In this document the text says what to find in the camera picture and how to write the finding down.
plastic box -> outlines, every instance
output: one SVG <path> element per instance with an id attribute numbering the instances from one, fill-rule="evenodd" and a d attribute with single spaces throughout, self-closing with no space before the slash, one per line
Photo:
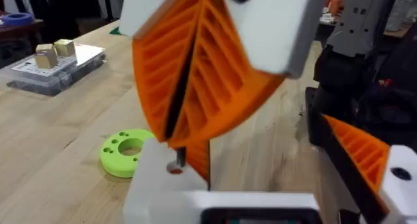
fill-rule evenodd
<path id="1" fill-rule="evenodd" d="M 0 77 L 8 87 L 55 96 L 106 60 L 104 48 L 75 44 L 75 49 L 76 55 L 58 56 L 58 64 L 50 70 L 38 68 L 32 55 L 1 69 Z"/>

small wooden block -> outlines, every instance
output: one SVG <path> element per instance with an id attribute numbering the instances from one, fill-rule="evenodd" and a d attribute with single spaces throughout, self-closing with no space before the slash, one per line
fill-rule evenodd
<path id="1" fill-rule="evenodd" d="M 36 47 L 35 61 L 38 68 L 51 69 L 58 64 L 57 54 L 52 44 L 41 44 Z"/>
<path id="2" fill-rule="evenodd" d="M 36 52 L 41 52 L 41 51 L 47 51 L 47 52 L 55 52 L 55 49 L 53 48 L 52 44 L 39 44 L 36 47 Z"/>
<path id="3" fill-rule="evenodd" d="M 69 57 L 71 55 L 75 55 L 76 49 L 74 47 L 74 42 L 68 39 L 60 39 L 54 42 L 55 48 L 57 49 L 57 53 L 63 57 Z"/>

wooden table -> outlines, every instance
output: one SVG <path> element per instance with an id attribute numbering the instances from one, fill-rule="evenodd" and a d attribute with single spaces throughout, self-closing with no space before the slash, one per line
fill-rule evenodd
<path id="1" fill-rule="evenodd" d="M 108 62 L 58 96 L 1 84 L 1 224 L 122 223 L 130 179 L 106 174 L 98 151 L 119 130 L 149 127 L 134 87 L 130 39 L 109 35 L 117 25 L 76 39 L 106 48 Z M 213 189 L 312 192 L 326 223 L 336 222 L 338 206 L 351 206 L 327 155 L 308 143 L 301 116 L 320 52 L 314 42 L 302 78 L 285 81 L 254 116 L 212 140 Z"/>

